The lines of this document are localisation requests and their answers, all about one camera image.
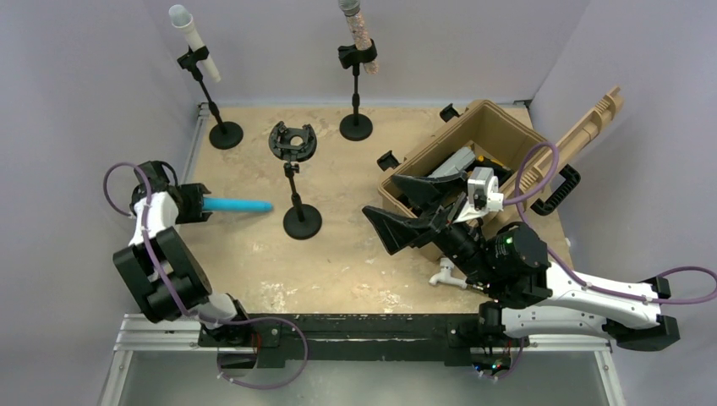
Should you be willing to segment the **black shockmount mic stand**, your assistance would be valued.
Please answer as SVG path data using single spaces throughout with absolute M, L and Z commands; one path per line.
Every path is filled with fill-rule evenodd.
M 284 175 L 291 189 L 293 206 L 285 213 L 282 225 L 292 239 L 310 239 L 322 226 L 320 212 L 314 206 L 302 202 L 294 180 L 300 171 L 299 164 L 308 161 L 315 154 L 317 145 L 315 131 L 308 123 L 301 128 L 290 128 L 283 121 L 279 121 L 268 137 L 270 151 L 274 157 L 283 161 Z

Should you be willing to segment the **black clip mic stand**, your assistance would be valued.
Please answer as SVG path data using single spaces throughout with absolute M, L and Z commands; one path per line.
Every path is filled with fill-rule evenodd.
M 340 46 L 337 48 L 338 59 L 344 69 L 351 69 L 353 74 L 353 111 L 345 116 L 340 124 L 339 131 L 343 138 L 351 141 L 367 139 L 373 132 L 373 123 L 369 117 L 359 112 L 359 65 L 374 62 L 377 57 L 375 42 L 366 50 L 359 50 L 356 45 Z

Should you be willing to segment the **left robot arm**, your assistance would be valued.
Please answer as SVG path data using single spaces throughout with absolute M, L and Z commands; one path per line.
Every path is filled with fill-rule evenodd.
M 209 219 L 203 207 L 209 190 L 201 183 L 180 184 L 167 162 L 132 168 L 139 181 L 129 208 L 134 234 L 112 262 L 140 311 L 153 323 L 182 317 L 198 321 L 206 339 L 220 346 L 246 344 L 255 337 L 248 314 L 230 294 L 214 292 L 177 230 Z

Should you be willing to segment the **blue microphone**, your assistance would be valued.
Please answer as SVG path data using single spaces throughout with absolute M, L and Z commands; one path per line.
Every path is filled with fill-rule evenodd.
M 263 200 L 240 200 L 206 196 L 202 203 L 203 211 L 227 212 L 270 212 L 272 203 Z

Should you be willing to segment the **glitter rhinestone microphone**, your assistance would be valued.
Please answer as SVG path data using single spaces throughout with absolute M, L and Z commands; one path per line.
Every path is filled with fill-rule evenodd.
M 378 72 L 377 49 L 374 40 L 370 37 L 364 16 L 361 12 L 359 0 L 338 0 L 338 7 L 342 10 L 353 38 L 350 46 L 337 48 L 339 61 L 344 69 L 352 69 L 353 76 L 360 75 L 359 68 L 364 66 L 367 74 Z

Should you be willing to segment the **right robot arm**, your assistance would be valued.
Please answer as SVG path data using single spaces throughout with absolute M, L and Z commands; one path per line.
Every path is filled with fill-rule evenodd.
M 679 339 L 676 319 L 660 308 L 669 295 L 665 279 L 616 282 L 616 294 L 604 294 L 597 277 L 570 277 L 551 261 L 546 242 L 525 222 L 486 238 L 482 220 L 501 211 L 504 201 L 491 168 L 441 178 L 397 175 L 394 182 L 419 207 L 420 217 L 374 206 L 363 214 L 388 253 L 433 244 L 464 275 L 465 286 L 488 297 L 474 323 L 481 342 L 494 344 L 505 335 L 584 334 L 652 352 Z

